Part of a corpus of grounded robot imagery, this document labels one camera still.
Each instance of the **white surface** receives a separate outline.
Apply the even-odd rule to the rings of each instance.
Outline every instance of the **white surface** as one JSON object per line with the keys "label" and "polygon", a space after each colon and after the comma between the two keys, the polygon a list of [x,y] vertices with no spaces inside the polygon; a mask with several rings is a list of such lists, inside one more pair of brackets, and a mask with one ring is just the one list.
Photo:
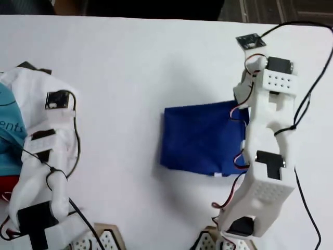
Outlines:
{"label": "white surface", "polygon": [[[0,69],[27,60],[81,93],[82,158],[69,180],[79,207],[96,222],[116,224],[128,249],[188,249],[218,211],[234,177],[209,178],[156,164],[165,107],[226,101],[240,81],[244,53],[235,37],[259,24],[86,17],[2,16]],[[297,104],[322,69],[329,31],[284,27],[265,37],[267,52],[295,62]],[[332,65],[311,96],[299,125],[298,173],[306,200],[330,248],[333,141],[328,100]],[[258,249],[313,249],[316,233],[298,191]]]}

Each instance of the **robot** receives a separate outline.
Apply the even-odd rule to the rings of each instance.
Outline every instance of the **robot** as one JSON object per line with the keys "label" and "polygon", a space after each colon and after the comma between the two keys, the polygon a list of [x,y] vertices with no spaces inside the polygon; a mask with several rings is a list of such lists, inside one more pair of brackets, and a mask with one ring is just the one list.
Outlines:
{"label": "robot", "polygon": [[12,249],[65,249],[89,230],[71,212],[67,188],[80,156],[76,91],[46,73],[23,68],[5,73],[2,82],[14,93],[28,131],[9,203],[11,222],[19,230],[19,237],[10,240]]}

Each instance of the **electrical wire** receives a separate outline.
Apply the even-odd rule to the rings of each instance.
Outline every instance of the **electrical wire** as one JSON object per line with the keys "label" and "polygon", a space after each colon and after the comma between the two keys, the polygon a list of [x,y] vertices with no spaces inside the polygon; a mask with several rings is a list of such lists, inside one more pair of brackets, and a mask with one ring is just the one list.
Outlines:
{"label": "electrical wire", "polygon": [[[317,26],[317,27],[323,27],[323,28],[327,28],[329,29],[332,34],[333,34],[333,29],[331,26],[329,25],[326,25],[326,24],[323,24],[323,23],[320,23],[320,22],[311,22],[311,21],[291,21],[291,22],[284,22],[284,23],[281,23],[275,27],[273,27],[272,29],[266,31],[265,33],[263,33],[260,38],[263,38],[265,37],[266,35],[268,35],[269,33],[271,33],[272,31],[280,28],[280,27],[283,27],[283,26],[286,26],[286,25],[293,25],[293,24],[307,24],[307,25],[311,25],[311,26]],[[305,95],[305,97],[303,98],[303,100],[301,101],[299,107],[297,108],[297,111],[294,115],[294,118],[293,118],[293,125],[291,125],[290,127],[287,127],[287,128],[284,128],[284,129],[280,129],[278,131],[276,131],[274,133],[275,136],[277,136],[278,134],[282,133],[282,132],[285,132],[285,131],[288,131],[288,130],[294,130],[297,128],[298,124],[301,122],[301,120],[303,119],[304,115],[306,114],[306,112],[308,111],[308,108],[309,108],[309,105],[310,105],[310,96],[311,96],[311,93],[312,91],[314,90],[314,88],[317,86],[317,84],[319,83],[319,81],[321,80],[321,78],[323,77],[323,75],[325,74],[326,70],[327,70],[327,67],[332,59],[332,56],[333,56],[333,46],[332,46],[332,49],[331,49],[331,52],[327,58],[327,61],[321,71],[321,73],[319,74],[319,76],[317,77],[317,79],[315,80],[315,82],[312,84],[312,86],[310,87],[310,89],[308,90],[307,94]],[[307,102],[307,105],[303,111],[303,113],[301,114],[300,118],[298,119],[298,116],[299,116],[299,113],[301,112],[301,109],[303,108],[306,100],[308,100]]]}
{"label": "electrical wire", "polygon": [[5,224],[9,221],[9,216],[7,216],[7,218],[4,220],[4,222],[2,222],[1,226],[0,226],[0,237],[1,239],[5,240],[5,241],[11,241],[11,238],[6,238],[4,237],[4,235],[2,234],[2,229],[4,228]]}
{"label": "electrical wire", "polygon": [[255,53],[255,54],[252,54],[252,55],[248,56],[248,57],[245,59],[245,61],[244,61],[244,68],[245,68],[246,72],[247,72],[249,75],[253,75],[253,74],[257,73],[257,72],[260,72],[259,70],[255,70],[253,73],[251,73],[250,70],[249,70],[248,67],[247,67],[246,62],[247,62],[249,59],[251,59],[252,57],[254,57],[254,56],[263,56],[263,57],[266,58],[266,61],[268,61],[268,58],[267,58],[264,54],[261,54],[261,53]]}
{"label": "electrical wire", "polygon": [[[266,56],[265,56],[264,54],[257,53],[257,54],[253,54],[253,55],[251,55],[251,56],[249,56],[248,58],[245,59],[245,62],[244,62],[245,70],[247,71],[248,74],[251,75],[251,85],[250,85],[251,90],[250,90],[249,95],[245,98],[245,100],[242,101],[241,103],[239,103],[236,107],[234,107],[234,108],[233,108],[232,110],[230,110],[230,112],[229,112],[230,120],[232,120],[232,121],[241,121],[241,122],[244,123],[244,136],[246,135],[246,127],[247,127],[247,123],[245,122],[245,120],[233,118],[233,112],[234,112],[236,109],[240,108],[243,104],[245,104],[245,103],[250,99],[250,97],[251,97],[251,95],[252,95],[253,88],[254,88],[254,81],[253,81],[253,78],[257,76],[256,73],[259,73],[260,70],[255,70],[253,73],[250,73],[249,70],[248,70],[247,67],[246,67],[246,62],[247,62],[248,59],[250,59],[250,58],[252,58],[252,57],[254,57],[254,56],[264,56],[264,57],[266,58]],[[243,150],[241,150],[240,153],[237,154],[237,155],[234,157],[234,161],[233,161],[233,162],[234,162],[234,165],[235,165],[235,167],[238,168],[238,169],[248,169],[248,168],[250,167],[250,165],[248,165],[248,164],[246,164],[246,165],[239,165],[239,164],[237,164],[237,159],[242,155],[242,153],[243,153]]]}
{"label": "electrical wire", "polygon": [[[72,97],[73,97],[73,100],[74,100],[74,103],[73,103],[73,111],[75,111],[76,113],[76,96],[74,95],[73,92],[69,91],[69,90],[59,90],[57,92],[67,92],[68,94],[70,94]],[[76,156],[76,161],[74,163],[74,166],[73,168],[71,169],[71,171],[66,175],[67,178],[69,178],[73,172],[75,171],[78,163],[79,163],[79,160],[80,160],[80,155],[81,155],[81,139],[80,139],[80,136],[79,136],[79,133],[78,133],[78,128],[76,126],[76,114],[75,116],[73,117],[73,124],[74,124],[74,132],[75,132],[75,137],[76,137],[76,142],[78,144],[78,154]]]}
{"label": "electrical wire", "polygon": [[232,199],[232,197],[233,197],[233,195],[234,195],[234,189],[235,189],[235,186],[236,186],[236,183],[237,183],[237,181],[238,181],[238,179],[243,175],[243,174],[245,174],[246,173],[246,171],[244,171],[244,172],[242,172],[240,175],[238,175],[237,177],[236,177],[236,179],[234,180],[234,183],[233,183],[233,185],[232,185],[232,187],[231,187],[231,191],[230,191],[230,193],[229,193],[229,196],[228,196],[228,199],[222,204],[222,205],[220,205],[220,204],[218,204],[218,203],[216,203],[216,202],[213,202],[212,203],[212,207],[213,208],[217,208],[217,209],[223,209],[223,208],[225,208],[228,204],[229,204],[229,202],[231,201],[231,199]]}
{"label": "electrical wire", "polygon": [[5,194],[10,194],[10,195],[11,195],[11,192],[4,192],[4,193],[1,195],[1,197],[2,197],[2,199],[3,199],[4,201],[9,202],[10,199],[8,199],[8,198],[5,196]]}
{"label": "electrical wire", "polygon": [[297,187],[298,187],[298,190],[300,192],[304,208],[305,208],[305,210],[306,210],[306,212],[307,212],[307,214],[308,214],[308,216],[309,216],[309,218],[310,218],[310,220],[312,222],[312,225],[313,225],[314,229],[316,230],[316,232],[318,234],[318,243],[317,243],[316,248],[315,248],[315,250],[317,250],[319,248],[321,242],[322,242],[322,236],[321,236],[321,233],[320,233],[320,231],[318,229],[318,226],[316,225],[316,222],[314,221],[314,219],[313,219],[313,217],[312,217],[312,215],[310,213],[308,205],[306,204],[305,197],[304,197],[304,194],[303,194],[303,191],[302,191],[300,180],[299,180],[298,175],[297,175],[296,168],[294,168],[294,172],[295,172],[295,176],[296,176]]}
{"label": "electrical wire", "polygon": [[[323,23],[320,23],[320,22],[312,22],[312,21],[291,21],[291,22],[284,22],[284,23],[281,23],[277,26],[275,26],[274,28],[266,31],[265,33],[263,33],[261,35],[260,38],[263,38],[264,36],[268,35],[269,33],[271,33],[272,31],[280,28],[280,27],[283,27],[283,26],[286,26],[286,25],[292,25],[292,24],[308,24],[308,25],[311,25],[311,26],[317,26],[317,27],[323,27],[323,28],[327,28],[331,31],[331,33],[333,34],[333,29],[331,26],[329,25],[326,25],[326,24],[323,24]],[[329,56],[327,58],[327,61],[325,62],[324,64],[324,67],[321,71],[321,73],[319,74],[319,76],[317,77],[317,79],[315,80],[315,82],[311,85],[310,89],[308,90],[307,94],[305,95],[305,97],[303,98],[303,100],[301,101],[299,107],[297,108],[296,110],[296,113],[294,115],[294,118],[293,118],[293,125],[290,126],[290,127],[287,127],[287,128],[284,128],[284,129],[280,129],[278,131],[276,131],[274,133],[275,136],[277,136],[278,134],[282,133],[282,132],[285,132],[285,131],[288,131],[288,130],[294,130],[297,128],[297,126],[299,125],[299,123],[301,122],[301,120],[303,119],[304,115],[306,114],[306,112],[308,111],[309,109],[309,106],[310,106],[310,100],[311,100],[311,93],[312,91],[314,90],[314,88],[317,86],[317,84],[319,83],[319,81],[321,80],[321,78],[323,77],[323,75],[325,74],[326,70],[327,70],[327,67],[332,59],[332,56],[333,56],[333,46],[332,46],[332,49],[331,49],[331,52],[329,53]],[[299,113],[301,112],[301,109],[303,108],[306,100],[308,100],[307,104],[306,104],[306,107],[304,109],[304,111],[302,112],[300,118],[298,118],[298,115]],[[310,210],[308,208],[308,205],[306,203],[306,200],[304,198],[304,194],[303,194],[303,191],[302,191],[302,188],[301,188],[301,184],[300,184],[300,181],[299,181],[299,178],[298,178],[298,175],[297,175],[297,172],[296,172],[296,168],[294,169],[294,172],[295,172],[295,176],[296,176],[296,182],[297,182],[297,187],[299,189],[299,192],[300,192],[300,195],[301,195],[301,198],[302,198],[302,201],[303,201],[303,205],[304,205],[304,208],[312,222],[312,225],[313,227],[315,228],[316,230],[316,233],[318,235],[318,243],[316,245],[316,248],[315,250],[317,250],[322,242],[322,236],[321,236],[321,233],[310,213]]]}

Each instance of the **red wire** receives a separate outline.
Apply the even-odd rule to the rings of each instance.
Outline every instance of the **red wire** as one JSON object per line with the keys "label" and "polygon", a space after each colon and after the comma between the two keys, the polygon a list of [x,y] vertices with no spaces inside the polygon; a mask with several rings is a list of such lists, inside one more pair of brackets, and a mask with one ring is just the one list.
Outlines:
{"label": "red wire", "polygon": [[251,73],[251,72],[248,70],[248,67],[246,67],[246,62],[247,62],[249,59],[251,59],[252,57],[254,57],[254,56],[263,56],[263,57],[266,58],[266,60],[268,60],[267,57],[266,57],[264,54],[261,54],[261,53],[255,53],[255,54],[250,55],[249,57],[247,57],[247,58],[245,59],[245,61],[244,61],[244,68],[245,68],[246,72],[247,72],[249,75],[253,75],[254,73],[256,73],[256,70],[255,70],[253,73]]}
{"label": "red wire", "polygon": [[235,186],[236,186],[236,183],[237,183],[239,177],[241,177],[241,176],[242,176],[243,174],[245,174],[245,173],[246,173],[246,172],[242,172],[242,173],[241,173],[239,176],[237,176],[237,178],[234,180],[234,183],[233,183],[233,185],[232,185],[232,187],[231,187],[231,191],[230,191],[229,197],[228,197],[228,199],[225,201],[225,203],[223,203],[222,205],[219,205],[218,203],[213,202],[213,203],[212,203],[212,207],[213,207],[213,208],[223,209],[223,208],[225,208],[225,207],[229,204],[229,202],[231,201],[231,199],[232,199],[232,197],[233,197],[233,195],[234,195],[234,189],[235,189]]}

